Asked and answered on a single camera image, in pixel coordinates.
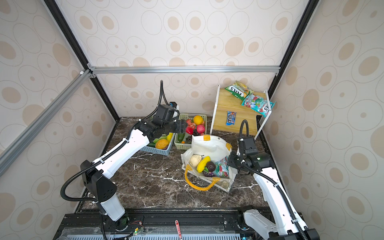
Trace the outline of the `white grocery bag yellow handles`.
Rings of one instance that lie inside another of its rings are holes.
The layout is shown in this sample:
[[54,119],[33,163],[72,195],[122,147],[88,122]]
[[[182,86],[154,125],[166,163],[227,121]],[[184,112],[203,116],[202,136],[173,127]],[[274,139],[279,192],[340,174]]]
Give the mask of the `white grocery bag yellow handles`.
[[[185,180],[187,184],[198,191],[208,191],[212,187],[217,187],[225,192],[229,192],[237,170],[229,166],[229,156],[233,147],[224,139],[202,135],[193,136],[192,147],[182,155],[185,170]],[[206,187],[198,187],[189,180],[189,174],[209,183]]]

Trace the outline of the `dark passion fruit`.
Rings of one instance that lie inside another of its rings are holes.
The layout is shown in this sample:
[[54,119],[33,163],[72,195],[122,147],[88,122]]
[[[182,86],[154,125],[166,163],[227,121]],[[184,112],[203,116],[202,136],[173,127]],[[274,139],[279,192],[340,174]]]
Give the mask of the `dark passion fruit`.
[[212,161],[207,162],[206,168],[209,172],[214,172],[216,170],[216,165]]

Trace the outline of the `long yellow fruit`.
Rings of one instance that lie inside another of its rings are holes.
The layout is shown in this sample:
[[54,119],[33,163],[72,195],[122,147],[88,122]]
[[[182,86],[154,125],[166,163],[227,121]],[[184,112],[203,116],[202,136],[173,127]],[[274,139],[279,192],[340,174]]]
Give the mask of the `long yellow fruit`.
[[207,163],[210,162],[210,161],[211,161],[211,158],[210,158],[209,156],[206,156],[205,158],[203,158],[203,159],[198,163],[198,165],[197,165],[197,171],[198,171],[198,173],[201,173],[201,172],[205,169]]

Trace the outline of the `cream garlic bulb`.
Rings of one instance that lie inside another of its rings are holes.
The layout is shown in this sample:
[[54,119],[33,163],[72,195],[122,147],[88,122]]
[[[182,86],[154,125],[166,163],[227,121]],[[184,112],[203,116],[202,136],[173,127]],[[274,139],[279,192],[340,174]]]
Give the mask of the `cream garlic bulb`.
[[192,168],[197,168],[198,164],[201,162],[202,156],[200,155],[192,155],[192,157],[189,160],[189,165]]

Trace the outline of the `purple m&m packet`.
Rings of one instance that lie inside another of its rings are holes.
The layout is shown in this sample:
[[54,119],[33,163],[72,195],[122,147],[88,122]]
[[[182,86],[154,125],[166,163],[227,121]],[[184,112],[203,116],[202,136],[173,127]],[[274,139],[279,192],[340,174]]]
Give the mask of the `purple m&m packet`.
[[203,171],[203,174],[205,177],[210,177],[210,178],[215,176],[214,173],[206,171],[206,170]]

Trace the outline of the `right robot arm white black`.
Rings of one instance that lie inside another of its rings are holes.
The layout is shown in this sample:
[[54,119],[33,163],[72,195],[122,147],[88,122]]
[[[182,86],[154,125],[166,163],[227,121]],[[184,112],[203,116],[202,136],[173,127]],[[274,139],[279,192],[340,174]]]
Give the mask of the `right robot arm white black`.
[[256,209],[244,210],[242,228],[253,229],[264,240],[320,239],[317,230],[310,229],[292,205],[271,156],[259,153],[247,120],[241,123],[238,150],[231,152],[229,166],[253,176],[273,216],[269,220]]

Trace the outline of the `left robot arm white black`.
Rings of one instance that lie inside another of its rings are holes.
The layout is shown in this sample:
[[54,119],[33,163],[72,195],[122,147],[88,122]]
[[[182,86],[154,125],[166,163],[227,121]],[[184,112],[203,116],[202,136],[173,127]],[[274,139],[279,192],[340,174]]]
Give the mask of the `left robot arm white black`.
[[[117,222],[125,214],[117,196],[117,186],[111,181],[117,170],[136,152],[169,133],[179,134],[186,130],[187,123],[179,120],[179,109],[175,102],[167,102],[164,86],[160,86],[158,105],[148,116],[139,120],[130,129],[126,138],[109,152],[93,162],[85,160],[81,170],[70,177],[60,191],[61,197],[69,202],[91,201],[97,204],[102,215]],[[66,189],[78,177],[93,195],[91,198],[75,198],[66,194]]]

